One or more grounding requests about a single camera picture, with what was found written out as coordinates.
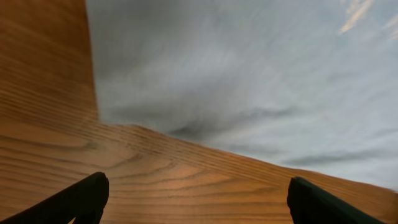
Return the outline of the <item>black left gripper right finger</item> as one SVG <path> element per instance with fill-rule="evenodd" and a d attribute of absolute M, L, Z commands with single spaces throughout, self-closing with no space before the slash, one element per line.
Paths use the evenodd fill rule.
<path fill-rule="evenodd" d="M 291 178 L 287 205 L 294 224 L 384 224 L 302 177 Z"/>

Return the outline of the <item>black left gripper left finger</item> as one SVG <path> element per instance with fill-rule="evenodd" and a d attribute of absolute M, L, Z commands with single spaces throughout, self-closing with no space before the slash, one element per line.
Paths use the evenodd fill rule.
<path fill-rule="evenodd" d="M 99 224 L 108 198 L 109 180 L 96 172 L 1 224 Z"/>

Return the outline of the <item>light blue t-shirt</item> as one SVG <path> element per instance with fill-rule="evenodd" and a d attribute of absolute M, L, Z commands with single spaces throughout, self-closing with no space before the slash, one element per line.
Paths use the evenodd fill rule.
<path fill-rule="evenodd" d="M 397 2 L 91 0 L 100 119 L 397 189 Z"/>

